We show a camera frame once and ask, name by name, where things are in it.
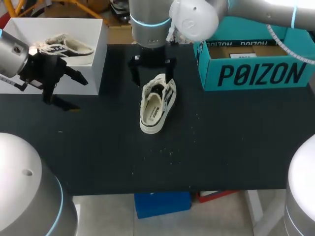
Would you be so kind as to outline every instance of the cardboard box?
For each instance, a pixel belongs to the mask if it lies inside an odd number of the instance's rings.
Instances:
[[[108,44],[132,44],[131,26],[113,26],[108,29]]]
[[[103,12],[110,7],[110,0],[88,0],[88,7],[96,13]]]
[[[88,6],[87,0],[79,0],[84,6]],[[75,4],[64,2],[54,2],[45,8],[45,17],[47,18],[88,18],[88,13]]]
[[[55,94],[97,95],[103,74],[107,52],[107,30],[101,19],[73,19],[73,18],[11,18],[4,31],[27,43],[29,46],[35,42],[45,42],[47,38],[67,33],[75,39],[94,48],[94,58],[91,64],[71,65],[80,71],[89,84],[83,86],[64,75],[57,87]],[[21,84],[19,76],[10,78]],[[41,90],[28,86],[24,92],[13,86],[1,83],[0,93],[28,93],[38,94]]]
[[[307,31],[288,29],[284,43],[315,59],[315,43]],[[279,46],[208,47],[201,42],[194,51],[205,91],[305,87],[315,72],[315,66],[288,56]]]
[[[273,30],[280,40],[285,38],[287,28],[273,26]],[[225,17],[207,43],[215,47],[276,44],[265,24],[239,17]]]

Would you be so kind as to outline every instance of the canvas shoe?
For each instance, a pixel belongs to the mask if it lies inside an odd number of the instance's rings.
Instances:
[[[147,134],[158,133],[176,99],[173,79],[167,84],[165,74],[157,75],[144,85],[140,106],[140,128]]]
[[[94,57],[94,49],[67,34],[49,38],[45,43],[34,43],[30,47],[30,54],[36,54],[37,50],[43,54],[60,56],[68,65],[90,64]]]

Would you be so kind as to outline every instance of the blue crate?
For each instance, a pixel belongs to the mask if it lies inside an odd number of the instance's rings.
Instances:
[[[134,202],[138,219],[189,210],[189,192],[136,193]]]

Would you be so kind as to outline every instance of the shoe label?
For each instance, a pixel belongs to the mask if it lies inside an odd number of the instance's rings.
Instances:
[[[150,114],[150,117],[149,117],[149,120],[150,121],[154,121],[154,118],[157,116],[157,113],[159,111],[159,107],[154,107],[151,114]]]

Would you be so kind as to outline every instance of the shoe sole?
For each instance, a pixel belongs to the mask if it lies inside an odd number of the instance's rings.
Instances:
[[[68,57],[68,58],[61,58],[67,62],[67,66],[74,66],[74,65],[87,65],[93,62],[94,53],[87,55],[87,56],[77,56],[77,57]]]
[[[156,134],[158,133],[164,126],[164,122],[166,120],[167,114],[169,113],[169,111],[172,109],[175,99],[176,99],[176,95],[177,95],[177,90],[176,90],[176,85],[175,85],[175,89],[174,89],[174,95],[172,96],[171,100],[169,101],[168,107],[169,109],[163,114],[162,118],[159,120],[159,122],[152,127],[147,127],[145,126],[140,119],[140,128],[141,130],[146,133],[146,134]]]

